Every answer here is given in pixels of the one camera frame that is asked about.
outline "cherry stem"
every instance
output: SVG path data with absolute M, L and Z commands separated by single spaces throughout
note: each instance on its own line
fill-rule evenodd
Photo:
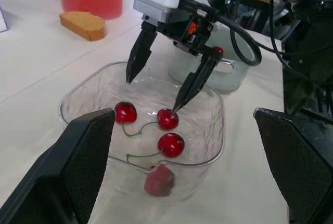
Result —
M 125 130 L 125 124 L 122 124 L 122 127 L 123 127 L 123 131 L 124 131 L 124 133 L 125 133 L 126 136 L 128 136 L 128 137 L 135 137 L 135 136 L 137 136 L 137 135 L 141 135 L 141 134 L 142 134 L 142 130 L 144 129 L 144 127 L 146 127 L 146 126 L 149 125 L 149 124 L 156 124 L 156 123 L 158 123 L 158 121 L 150 122 L 150 123 L 145 124 L 145 125 L 142 126 L 142 128 L 138 131 L 138 133 L 135 133 L 135 134 L 128 134 L 128 133 L 126 132 L 126 130 Z
M 156 156 L 156 155 L 159 155 L 159 154 L 162 154 L 162 153 L 163 153 L 163 150 L 161 150 L 161 151 L 159 151 L 158 153 L 155 153 L 155 154 L 153 154 L 153 155 L 131 155 L 131 154 L 126 154 L 126 158 L 127 158 L 127 162 L 129 163 L 131 157 L 136 157 L 136 158 L 146 158 L 146 157 Z

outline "orange component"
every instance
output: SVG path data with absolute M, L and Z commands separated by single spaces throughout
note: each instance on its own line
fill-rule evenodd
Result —
M 194 34 L 197 31 L 197 25 L 192 22 L 192 24 L 189 26 L 187 33 L 188 34 Z

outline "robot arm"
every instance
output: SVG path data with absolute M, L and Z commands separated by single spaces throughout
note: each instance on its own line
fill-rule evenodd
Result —
M 173 112 L 178 111 L 201 91 L 215 66 L 222 60 L 222 54 L 219 50 L 206 46 L 211 31 L 219 27 L 218 22 L 230 27 L 231 35 L 237 32 L 251 47 L 255 56 L 254 62 L 240 57 L 241 60 L 248 65 L 258 65 L 261 62 L 261 53 L 256 41 L 221 12 L 227 1 L 134 0 L 134 9 L 144 14 L 144 22 L 142 32 L 133 46 L 127 64 L 127 82 L 130 83 L 146 64 L 151 54 L 150 47 L 158 32 L 171 39 L 176 47 L 194 56 L 202 55 L 198 70 L 189 74 L 178 93 Z M 309 10 L 313 11 L 313 8 L 318 4 L 318 0 L 287 1 L 293 3 L 295 15 L 305 15 L 306 19 L 309 14 L 303 12 L 307 10 L 309 5 L 311 5 Z M 328 8 L 329 16 L 332 13 L 330 10 L 333 8 L 330 5 L 331 0 L 319 0 L 319 9 Z

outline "black foam pad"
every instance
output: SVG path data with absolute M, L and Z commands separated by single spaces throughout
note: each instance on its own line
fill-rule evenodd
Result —
M 320 128 L 288 114 L 256 109 L 271 172 L 299 223 L 333 223 L 333 143 Z
M 70 122 L 0 209 L 0 223 L 88 223 L 104 177 L 114 119 L 114 111 L 105 109 Z

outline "bowl rim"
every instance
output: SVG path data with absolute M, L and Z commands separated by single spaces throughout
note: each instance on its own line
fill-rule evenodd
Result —
M 103 66 L 102 68 L 100 68 L 99 70 L 97 70 L 96 72 L 94 72 L 92 75 L 90 75 L 89 77 L 87 77 L 85 80 L 83 80 L 82 82 L 80 82 L 78 85 L 76 85 L 73 89 L 71 89 L 63 98 L 62 100 L 60 101 L 60 104 L 58 106 L 58 115 L 59 115 L 59 118 L 60 118 L 60 121 L 64 124 L 64 125 L 68 125 L 69 123 L 65 120 L 64 116 L 63 116 L 63 112 L 62 112 L 62 106 L 64 104 L 64 102 L 69 98 L 69 96 L 71 96 L 78 88 L 80 88 L 83 84 L 85 84 L 87 81 L 89 81 L 90 79 L 92 79 L 94 76 L 96 76 L 98 73 L 100 73 L 101 71 L 103 71 L 105 68 L 107 67 L 110 67 L 112 65 L 116 65 L 116 64 L 125 64 L 127 63 L 126 61 L 120 61 L 120 62 L 114 62 L 114 63 L 110 63 L 110 64 L 107 64 L 105 66 Z M 160 81 L 160 82 L 163 82 L 163 83 L 167 83 L 169 85 L 172 85 L 172 86 L 175 86 L 175 87 L 181 87 L 180 85 L 176 85 L 176 84 L 173 84 L 173 83 L 170 83 L 170 82 L 166 82 L 166 81 L 163 81 L 163 80 L 159 80 L 157 78 L 154 78 L 150 75 L 150 68 L 149 66 L 145 65 L 145 67 L 147 68 L 148 70 L 148 77 L 150 79 L 153 79 L 153 80 L 156 80 L 156 81 Z M 217 159 L 220 158 L 220 156 L 222 155 L 223 151 L 224 151 L 224 146 L 225 146 L 225 126 L 226 126 L 226 121 L 225 121 L 225 110 L 224 110 L 224 101 L 223 101 L 223 98 L 222 96 L 214 89 L 212 88 L 211 86 L 209 85 L 205 85 L 207 86 L 211 91 L 213 91 L 215 94 L 217 94 L 217 96 L 219 97 L 219 100 L 221 102 L 221 106 L 222 106 L 222 112 L 223 112 L 223 115 L 224 115 L 224 128 L 223 128 L 223 135 L 222 135 L 222 145 L 218 151 L 218 153 L 212 157 L 211 159 L 205 161 L 205 162 L 202 162 L 202 163 L 195 163 L 195 164 L 183 164 L 183 163 L 177 163 L 177 162 L 174 162 L 174 161 L 170 161 L 170 160 L 159 160 L 157 166 L 155 168 L 152 168 L 152 169 L 147 169 L 147 168 L 144 168 L 144 167 L 141 167 L 141 166 L 138 166 L 136 164 L 132 164 L 132 163 L 129 163 L 127 161 L 124 161 L 122 159 L 119 159 L 119 158 L 116 158 L 116 157 L 113 157 L 111 155 L 108 156 L 108 160 L 111 160 L 111 161 L 115 161 L 115 162 L 119 162 L 119 163 L 122 163 L 124 165 L 130 165 L 130 166 L 134 166 L 135 169 L 145 173 L 145 174 L 150 174 L 150 173 L 153 173 L 154 171 L 156 171 L 158 169 L 158 167 L 161 165 L 161 164 L 164 164 L 164 165 L 171 165 L 171 166 L 177 166 L 177 167 L 189 167 L 189 168 L 197 168 L 197 167 L 203 167 L 203 166 L 208 166 L 212 163 L 214 163 Z

